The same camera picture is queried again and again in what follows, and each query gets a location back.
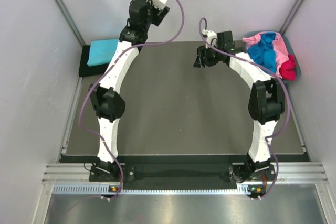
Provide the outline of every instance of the metal floor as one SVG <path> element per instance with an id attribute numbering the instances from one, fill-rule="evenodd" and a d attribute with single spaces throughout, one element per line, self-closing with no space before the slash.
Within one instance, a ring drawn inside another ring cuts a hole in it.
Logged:
<path id="1" fill-rule="evenodd" d="M 120 155 L 246 154 L 253 121 L 248 113 L 250 90 L 225 64 L 193 68 L 201 42 L 173 42 L 143 48 L 121 88 L 126 111 L 118 128 Z M 67 155 L 97 155 L 99 140 L 78 127 L 79 109 L 89 85 L 99 76 L 83 78 Z M 282 116 L 276 131 L 282 126 Z M 83 125 L 99 131 L 89 102 Z M 293 118 L 272 141 L 277 154 L 302 154 Z"/>
<path id="2" fill-rule="evenodd" d="M 277 185 L 263 201 L 245 195 L 120 195 L 108 203 L 53 195 L 45 224 L 323 224 L 314 185 Z"/>

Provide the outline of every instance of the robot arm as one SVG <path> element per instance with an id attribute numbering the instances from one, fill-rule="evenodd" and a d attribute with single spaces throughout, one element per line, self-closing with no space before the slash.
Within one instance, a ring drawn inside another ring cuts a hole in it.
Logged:
<path id="1" fill-rule="evenodd" d="M 127 48 L 145 43 L 148 38 L 148 30 L 151 24 L 158 26 L 169 12 L 166 7 L 167 0 L 132 0 L 129 7 L 130 17 L 122 30 L 117 50 L 112 57 L 107 69 L 112 70 L 99 82 L 92 92 L 90 99 L 93 109 L 96 111 L 100 134 L 115 157 L 117 150 L 117 130 L 120 117 L 125 111 L 125 102 L 120 97 L 121 83 L 132 63 L 138 56 L 141 48 L 130 49 L 123 57 L 121 52 Z M 100 140 L 98 157 L 106 163 L 113 163 L 111 155 Z"/>
<path id="2" fill-rule="evenodd" d="M 218 49 L 252 61 L 250 56 L 244 52 L 244 49 L 235 47 L 231 31 L 218 33 L 214 36 L 213 31 L 203 30 L 202 34 L 206 37 L 208 43 Z M 207 45 L 198 47 L 194 67 L 210 67 L 220 61 L 236 71 L 251 89 L 248 109 L 254 120 L 254 130 L 245 167 L 249 176 L 252 176 L 270 167 L 270 152 L 265 137 L 273 134 L 280 115 L 285 111 L 285 95 L 279 82 L 260 68 L 219 54 L 212 48 L 208 48 Z"/>

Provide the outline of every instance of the purple cable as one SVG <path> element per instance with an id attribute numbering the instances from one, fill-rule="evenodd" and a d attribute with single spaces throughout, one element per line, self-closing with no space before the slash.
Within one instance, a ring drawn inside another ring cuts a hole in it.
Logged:
<path id="1" fill-rule="evenodd" d="M 271 147 L 271 145 L 270 145 L 268 139 L 280 135 L 280 134 L 285 130 L 285 128 L 287 127 L 287 124 L 288 124 L 288 122 L 289 122 L 289 115 L 290 115 L 290 99 L 289 99 L 288 91 L 287 91 L 286 86 L 285 86 L 285 84 L 283 83 L 282 79 L 281 79 L 280 77 L 278 77 L 275 73 L 273 73 L 272 71 L 270 71 L 269 69 L 267 69 L 267 68 L 265 68 L 265 67 L 263 67 L 263 66 L 261 66 L 261 65 L 259 65 L 259 64 L 256 64 L 256 63 L 254 63 L 254 62 L 252 62 L 252 61 L 248 61 L 248 60 L 245 60 L 245 59 L 243 59 L 243 58 L 241 58 L 241 57 L 238 57 L 238 56 L 229 54 L 229 53 L 227 53 L 227 52 L 221 51 L 221 50 L 215 48 L 214 46 L 212 46 L 211 44 L 209 44 L 209 43 L 206 41 L 206 39 L 204 38 L 203 34 L 202 34 L 202 28 L 201 28 L 201 26 L 202 26 L 202 21 L 205 22 L 205 30 L 207 29 L 207 20 L 206 20 L 206 18 L 201 18 L 201 20 L 199 21 L 199 24 L 198 24 L 198 31 L 199 31 L 199 34 L 200 34 L 202 40 L 203 40 L 203 41 L 204 41 L 210 48 L 212 48 L 212 49 L 215 50 L 216 52 L 219 52 L 220 54 L 227 55 L 227 56 L 229 56 L 229 57 L 233 57 L 233 58 L 235 58 L 235 59 L 238 59 L 238 60 L 247 62 L 247 63 L 249 63 L 249 64 L 251 64 L 251 65 L 253 65 L 253 66 L 259 67 L 260 69 L 262 69 L 262 70 L 268 72 L 272 77 L 276 78 L 276 79 L 279 81 L 279 83 L 280 83 L 282 89 L 284 90 L 283 92 L 285 93 L 286 102 L 287 102 L 287 106 L 288 106 L 285 123 L 283 124 L 283 126 L 281 127 L 281 129 L 280 129 L 277 133 L 274 133 L 273 135 L 270 135 L 270 136 L 266 136 L 266 137 L 265 137 L 265 141 L 266 141 L 266 143 L 267 143 L 269 152 L 272 154 L 272 156 L 273 156 L 274 159 L 275 159 L 277 170 L 276 170 L 276 173 L 275 173 L 275 176 L 274 176 L 274 180 L 272 181 L 272 184 L 270 185 L 269 189 L 266 191 L 266 193 L 265 193 L 264 195 L 262 195 L 262 196 L 260 197 L 260 200 L 262 200 L 262 199 L 265 198 L 265 197 L 269 194 L 269 192 L 273 189 L 274 184 L 275 184 L 275 182 L 277 181 L 278 174 L 279 174 L 279 161 L 278 161 L 278 158 L 277 158 L 277 156 L 275 155 L 275 153 L 274 153 L 274 151 L 273 151 L 273 149 L 272 149 L 272 147 Z"/>
<path id="2" fill-rule="evenodd" d="M 181 13 L 182 13 L 182 22 L 181 22 L 181 26 L 180 26 L 180 28 L 179 28 L 179 31 L 176 33 L 176 35 L 173 37 L 173 38 L 171 38 L 171 39 L 169 39 L 169 40 L 167 40 L 167 41 L 165 41 L 165 42 L 148 42 L 148 43 L 143 43 L 143 44 L 138 44 L 138 45 L 133 45 L 133 46 L 131 46 L 131 47 L 129 47 L 129 48 L 127 48 L 126 50 L 124 50 L 118 57 L 117 57 L 117 59 L 115 59 L 116 61 L 118 61 L 127 51 L 129 51 L 129 50 L 131 50 L 131 49 L 133 49 L 133 48 L 137 48 L 137 47 L 148 47 L 148 46 L 159 46 L 159 45 L 165 45 L 165 44 L 168 44 L 168 43 L 170 43 L 170 42 L 172 42 L 174 39 L 176 39 L 179 35 L 180 35 L 180 33 L 181 33 L 181 31 L 182 31 L 182 28 L 183 28 L 183 26 L 184 26 L 184 10 L 183 10 L 183 7 L 182 7 L 182 4 L 181 4 L 181 2 L 180 2 L 180 0 L 176 0 L 176 2 L 178 3 L 178 5 L 179 5 L 179 7 L 180 7 L 180 9 L 181 9 Z M 124 178 L 124 174 L 123 174 L 123 171 L 122 171 L 122 167 L 121 167 L 121 165 L 120 165 L 120 163 L 119 163 L 119 161 L 116 159 L 116 157 L 113 155 L 113 153 L 111 152 L 111 150 L 110 150 L 110 148 L 107 146 L 107 144 L 106 144 L 106 142 L 105 142 L 105 139 L 104 139 L 104 137 L 102 136 L 102 135 L 100 135 L 100 133 L 99 132 L 96 132 L 96 131 L 93 131 L 93 130 L 90 130 L 90 129 L 88 129 L 88 128 L 86 128 L 86 127 L 84 127 L 83 125 L 82 125 L 82 117 L 83 117 L 83 111 L 84 111 L 84 108 L 85 108 L 85 106 L 86 106 L 86 104 L 87 104 L 87 102 L 88 102 L 88 100 L 89 100 L 89 98 L 90 98 L 90 95 L 92 94 L 92 92 L 93 92 L 93 90 L 95 89 L 95 87 L 99 84 L 99 82 L 113 69 L 113 67 L 116 65 L 116 63 L 114 63 L 94 84 L 93 84 L 93 86 L 91 87 L 91 89 L 89 90 L 89 92 L 87 93 L 87 95 L 86 95 L 86 97 L 85 97 L 85 99 L 84 99 L 84 102 L 83 102 L 83 105 L 82 105 L 82 107 L 81 107 L 81 109 L 80 109 L 80 112 L 79 112 L 79 119 L 78 119 L 78 125 L 79 125 L 79 127 L 81 127 L 83 130 L 85 130 L 85 131 L 87 131 L 87 132 L 90 132 L 90 133 L 93 133 L 94 135 L 96 135 L 96 136 L 98 136 L 102 141 L 103 141 L 103 144 L 104 144 L 104 146 L 105 146 L 105 148 L 106 148 L 106 150 L 108 151 L 108 153 L 111 155 L 111 157 L 113 158 L 113 160 L 115 161 L 115 163 L 117 164 L 117 166 L 119 167 L 119 169 L 120 169 L 120 173 L 121 173 L 121 178 L 120 178 L 120 186 L 119 186 L 119 188 L 118 188 L 118 190 L 117 190 L 117 192 L 113 195 L 113 197 L 111 198 L 111 199 L 113 199 L 113 198 L 115 198 L 117 195 L 118 195 L 118 193 L 121 191 L 121 188 L 122 188 L 122 182 L 123 182 L 123 178 Z"/>

